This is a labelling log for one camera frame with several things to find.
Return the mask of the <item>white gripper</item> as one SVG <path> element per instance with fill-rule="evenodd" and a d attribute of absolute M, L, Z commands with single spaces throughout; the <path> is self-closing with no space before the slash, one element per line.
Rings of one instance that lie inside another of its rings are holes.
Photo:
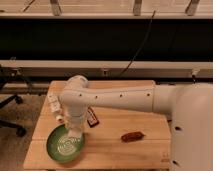
<path fill-rule="evenodd" d="M 65 128 L 68 130 L 69 137 L 81 138 L 83 135 L 83 124 L 69 115 L 65 116 Z"/>

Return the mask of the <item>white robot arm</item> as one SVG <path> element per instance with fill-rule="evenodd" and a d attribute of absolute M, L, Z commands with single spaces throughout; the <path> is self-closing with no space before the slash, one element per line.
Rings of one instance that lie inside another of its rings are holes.
<path fill-rule="evenodd" d="M 213 84 L 147 85 L 92 89 L 70 78 L 60 93 L 75 124 L 89 106 L 172 116 L 170 171 L 213 171 Z"/>

